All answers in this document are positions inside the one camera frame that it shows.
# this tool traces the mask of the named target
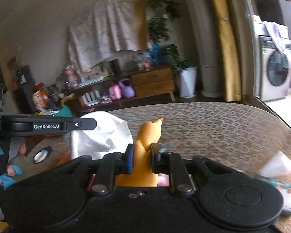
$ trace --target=yellow rubber duck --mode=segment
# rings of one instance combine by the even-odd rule
[[[143,124],[134,144],[133,172],[121,174],[116,182],[122,187],[156,187],[158,175],[152,172],[150,145],[157,143],[161,137],[163,118]]]

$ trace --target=pink object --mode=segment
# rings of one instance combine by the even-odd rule
[[[146,59],[145,62],[143,63],[143,66],[144,66],[145,70],[149,70],[151,68],[150,60]]]
[[[71,87],[76,87],[78,86],[78,77],[75,75],[74,70],[73,69],[66,69],[65,73],[68,75],[68,80],[69,80],[69,84],[71,85]]]
[[[158,187],[169,186],[169,176],[163,173],[158,174]]]
[[[109,95],[112,100],[121,99],[121,88],[119,85],[112,84],[111,88],[109,88]]]

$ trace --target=white tissue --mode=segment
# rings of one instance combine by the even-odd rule
[[[125,152],[133,137],[127,122],[104,111],[96,111],[82,116],[94,118],[97,127],[94,130],[74,130],[70,133],[71,159],[90,155],[92,159],[101,159],[111,152]]]
[[[272,157],[259,171],[261,176],[274,178],[291,173],[291,160],[282,151]]]

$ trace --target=green plant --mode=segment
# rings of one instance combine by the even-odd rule
[[[169,40],[170,30],[166,27],[166,18],[151,18],[148,22],[148,31],[149,38],[154,44],[159,43],[161,39]]]
[[[163,54],[167,56],[168,62],[179,73],[188,67],[193,67],[188,60],[182,60],[180,58],[178,48],[174,44],[164,46]]]
[[[153,9],[165,9],[171,21],[175,18],[180,18],[179,6],[181,3],[174,2],[173,0],[148,0],[148,5]]]

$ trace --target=table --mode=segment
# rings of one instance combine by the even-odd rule
[[[252,106],[170,103],[110,113],[128,122],[133,139],[140,125],[163,117],[160,142],[184,159],[202,155],[249,175],[253,175],[278,150],[291,159],[291,129],[277,117]],[[52,146],[59,160],[68,150],[68,136],[45,139],[29,156],[45,146]],[[291,183],[291,175],[283,180]],[[276,225],[283,232],[291,232],[291,217],[280,218]]]

